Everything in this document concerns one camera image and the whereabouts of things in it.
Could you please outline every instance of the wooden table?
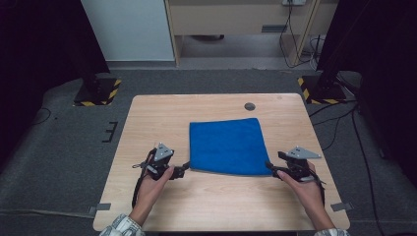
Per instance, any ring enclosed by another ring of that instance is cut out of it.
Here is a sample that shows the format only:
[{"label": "wooden table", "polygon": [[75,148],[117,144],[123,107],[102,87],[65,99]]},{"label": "wooden table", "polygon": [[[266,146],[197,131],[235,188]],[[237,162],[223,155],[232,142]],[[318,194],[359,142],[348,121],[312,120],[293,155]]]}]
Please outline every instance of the wooden table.
[{"label": "wooden table", "polygon": [[[256,105],[248,111],[247,102]],[[334,224],[348,228],[326,159],[296,93],[138,95],[134,98],[101,197],[110,210],[99,210],[93,227],[102,230],[120,213],[130,213],[140,168],[155,143],[175,150],[170,164],[189,160],[189,124],[192,121],[256,117],[272,163],[285,166],[279,150],[296,146],[323,158],[314,159],[326,188],[326,209]],[[144,225],[146,231],[300,231],[314,229],[292,190],[272,177],[240,177],[187,170],[183,179],[169,181]]]}]

